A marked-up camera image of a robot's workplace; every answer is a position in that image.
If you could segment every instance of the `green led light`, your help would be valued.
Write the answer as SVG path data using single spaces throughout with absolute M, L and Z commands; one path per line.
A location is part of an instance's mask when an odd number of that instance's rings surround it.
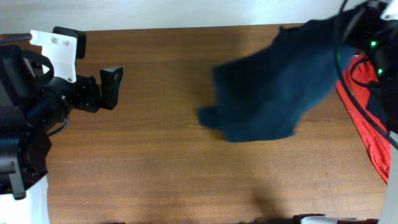
M 371 42 L 371 47 L 375 47 L 377 45 L 377 42 L 376 41 L 372 41 Z

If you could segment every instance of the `wooden table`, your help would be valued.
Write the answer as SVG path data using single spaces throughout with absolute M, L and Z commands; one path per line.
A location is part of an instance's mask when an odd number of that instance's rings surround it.
M 198 124 L 211 68 L 270 44 L 277 26 L 87 33 L 80 75 L 124 67 L 119 104 L 72 111 L 52 138 L 52 223 L 237 223 L 327 213 L 378 218 L 385 183 L 335 91 L 280 141 L 231 144 Z

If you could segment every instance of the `black cable bundle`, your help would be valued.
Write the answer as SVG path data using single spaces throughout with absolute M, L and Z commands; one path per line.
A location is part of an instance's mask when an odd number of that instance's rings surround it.
M 341 35 L 340 35 L 340 23 L 341 23 L 341 18 L 344 12 L 344 8 L 347 4 L 348 0 L 344 0 L 343 3 L 341 4 L 340 10 L 338 15 L 335 17 L 335 23 L 334 23 L 334 29 L 333 29 L 333 34 L 334 34 L 334 53 L 335 53 L 335 65 L 336 65 L 336 70 L 338 77 L 341 81 L 341 84 L 343 85 L 343 88 L 345 92 L 347 93 L 349 99 L 353 102 L 355 108 L 361 113 L 361 115 L 366 119 L 366 121 L 389 143 L 394 146 L 396 149 L 398 149 L 398 142 L 393 140 L 388 133 L 383 131 L 383 129 L 378 126 L 373 119 L 365 112 L 365 110 L 362 108 L 362 106 L 358 103 L 352 92 L 349 90 L 347 83 L 345 82 L 343 78 L 343 71 L 341 69 L 341 59 L 340 59 L 340 45 L 341 45 Z

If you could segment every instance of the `red cloth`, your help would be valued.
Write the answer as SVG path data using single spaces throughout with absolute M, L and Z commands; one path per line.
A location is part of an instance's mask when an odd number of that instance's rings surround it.
M 365 57 L 364 54 L 354 56 L 351 65 L 344 73 L 344 79 L 350 90 L 354 93 L 354 96 L 357 99 L 358 103 L 363 108 L 366 108 L 366 106 L 368 105 L 370 91 L 367 88 L 355 84 L 349 75 L 349 71 L 351 70 L 353 65 L 363 57 Z M 353 77 L 354 79 L 362 83 L 368 83 L 369 81 L 377 81 L 376 73 L 370 62 L 366 62 L 358 66 L 353 72 Z M 337 83 L 336 89 L 341 97 L 341 100 L 346 106 L 347 112 L 351 116 L 351 119 L 353 120 L 353 123 L 355 124 L 356 129 L 358 130 L 358 133 L 361 136 L 361 139 L 365 144 L 366 149 L 368 150 L 368 155 L 372 161 L 372 164 L 379 172 L 383 180 L 387 183 L 390 171 L 390 164 L 391 164 L 391 147 L 389 142 L 385 140 L 363 118 L 363 116 L 359 113 L 359 111 L 355 108 L 354 104 L 348 98 L 348 95 L 345 93 L 343 85 L 341 84 L 340 81 Z M 380 120 L 378 120 L 367 110 L 366 112 L 384 131 L 387 131 L 384 125 L 380 122 Z

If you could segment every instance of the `dark blue cloth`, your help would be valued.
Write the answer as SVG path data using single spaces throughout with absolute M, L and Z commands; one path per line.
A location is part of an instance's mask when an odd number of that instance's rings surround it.
M 345 27 L 355 10 L 346 11 Z M 271 46 L 213 71 L 218 104 L 198 111 L 200 123 L 246 142 L 287 138 L 304 112 L 323 100 L 338 76 L 333 58 L 333 20 L 281 29 Z M 346 68 L 357 49 L 341 48 Z

